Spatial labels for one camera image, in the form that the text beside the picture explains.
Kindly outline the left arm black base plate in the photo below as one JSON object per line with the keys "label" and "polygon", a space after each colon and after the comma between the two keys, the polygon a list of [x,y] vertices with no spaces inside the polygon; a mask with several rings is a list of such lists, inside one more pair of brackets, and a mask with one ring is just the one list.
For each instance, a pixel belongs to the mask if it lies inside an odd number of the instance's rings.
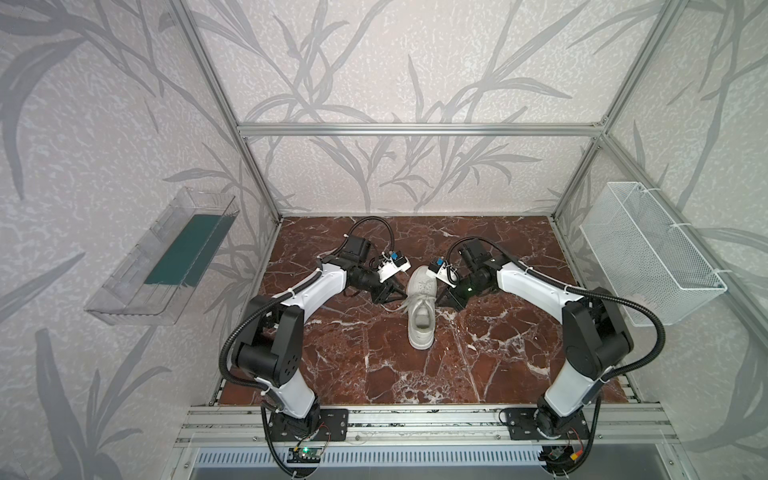
{"label": "left arm black base plate", "polygon": [[297,419],[273,412],[268,416],[267,429],[270,439],[277,442],[342,442],[347,437],[349,413],[348,409],[319,408],[312,409],[306,418]]}

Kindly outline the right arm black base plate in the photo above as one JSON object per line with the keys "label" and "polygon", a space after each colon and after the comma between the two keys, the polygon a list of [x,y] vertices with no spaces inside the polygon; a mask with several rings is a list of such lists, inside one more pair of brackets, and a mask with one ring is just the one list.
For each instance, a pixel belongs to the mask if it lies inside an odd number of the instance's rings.
{"label": "right arm black base plate", "polygon": [[513,407],[500,412],[500,421],[511,440],[586,440],[589,425],[581,410],[559,417],[547,408]]}

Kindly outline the white sneaker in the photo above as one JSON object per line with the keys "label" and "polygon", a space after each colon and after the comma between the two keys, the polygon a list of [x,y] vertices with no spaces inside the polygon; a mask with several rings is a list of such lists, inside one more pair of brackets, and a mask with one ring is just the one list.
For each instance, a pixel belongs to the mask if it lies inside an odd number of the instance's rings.
{"label": "white sneaker", "polygon": [[408,340],[417,350],[429,349],[436,329],[437,279],[422,265],[411,275],[407,288]]}

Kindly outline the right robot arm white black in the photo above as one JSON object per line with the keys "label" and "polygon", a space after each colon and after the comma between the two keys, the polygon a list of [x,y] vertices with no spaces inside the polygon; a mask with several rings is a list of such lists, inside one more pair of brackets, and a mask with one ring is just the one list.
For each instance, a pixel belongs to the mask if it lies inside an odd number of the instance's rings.
{"label": "right robot arm white black", "polygon": [[457,241],[457,249],[468,268],[461,276],[447,258],[428,265],[428,275],[443,282],[438,295],[441,307],[460,311],[474,297],[503,292],[519,297],[552,316],[561,326],[565,363],[542,395],[538,411],[552,420],[565,419],[594,398],[606,375],[633,350],[617,304],[605,289],[582,292],[536,271],[518,258],[489,249],[492,244],[479,237]]}

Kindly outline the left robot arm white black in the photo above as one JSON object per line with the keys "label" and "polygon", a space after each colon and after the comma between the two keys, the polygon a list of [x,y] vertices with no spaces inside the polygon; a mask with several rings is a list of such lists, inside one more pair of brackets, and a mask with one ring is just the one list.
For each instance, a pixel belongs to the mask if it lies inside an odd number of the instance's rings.
{"label": "left robot arm white black", "polygon": [[306,321],[349,288],[369,293],[373,304],[405,298],[396,275],[410,268],[407,257],[388,250],[369,261],[370,248],[370,241],[349,236],[296,285],[252,298],[219,354],[227,381],[261,391],[268,407],[291,420],[315,420],[319,403],[300,373]]}

